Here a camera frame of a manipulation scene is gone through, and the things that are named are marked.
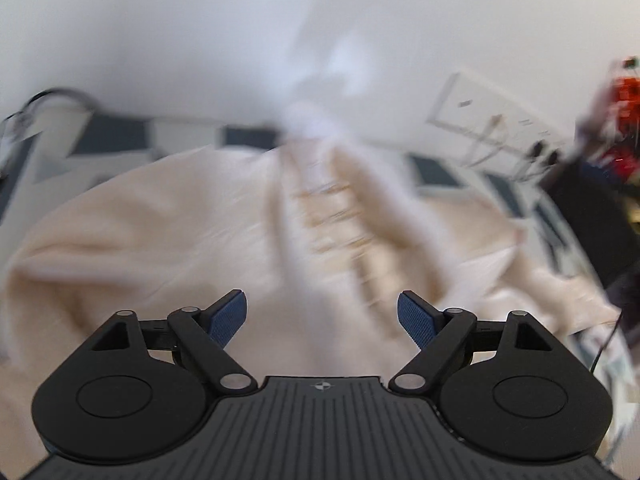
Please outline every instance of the crosshair symbol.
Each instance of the crosshair symbol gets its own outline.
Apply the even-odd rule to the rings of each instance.
[[[328,390],[332,386],[333,385],[331,383],[328,383],[327,381],[320,381],[319,383],[314,384],[314,388],[316,390],[320,390],[321,392]]]

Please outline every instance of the white fabric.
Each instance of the white fabric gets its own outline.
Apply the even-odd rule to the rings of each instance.
[[[44,456],[31,397],[115,310],[159,319],[241,288],[248,319],[227,351],[258,380],[388,379],[417,352],[395,314],[407,288],[481,319],[531,310],[556,333],[616,319],[586,280],[533,266],[490,204],[420,198],[334,133],[302,113],[271,152],[169,156],[29,232],[3,291],[0,470],[16,478]]]

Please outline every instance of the power outlet panel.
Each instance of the power outlet panel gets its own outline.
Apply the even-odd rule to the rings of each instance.
[[[487,125],[496,115],[502,116],[502,124],[484,136]],[[546,142],[545,153],[555,149],[566,152],[571,143],[570,137],[563,135],[558,127],[541,119],[496,85],[468,71],[450,78],[428,120],[436,126],[482,138],[489,144],[504,143],[509,151],[518,154],[529,151],[538,140]]]

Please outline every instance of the ribbed gray panel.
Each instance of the ribbed gray panel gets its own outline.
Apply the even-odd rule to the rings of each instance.
[[[271,378],[225,399],[190,441],[155,459],[100,467],[52,457],[29,480],[611,480],[595,459],[502,463],[469,449],[421,399],[377,378]]]

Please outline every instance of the white wall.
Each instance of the white wall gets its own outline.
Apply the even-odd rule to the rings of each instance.
[[[572,132],[640,0],[0,0],[0,112],[51,85],[137,114],[273,120],[313,98],[369,139],[460,150],[424,124],[467,66]]]

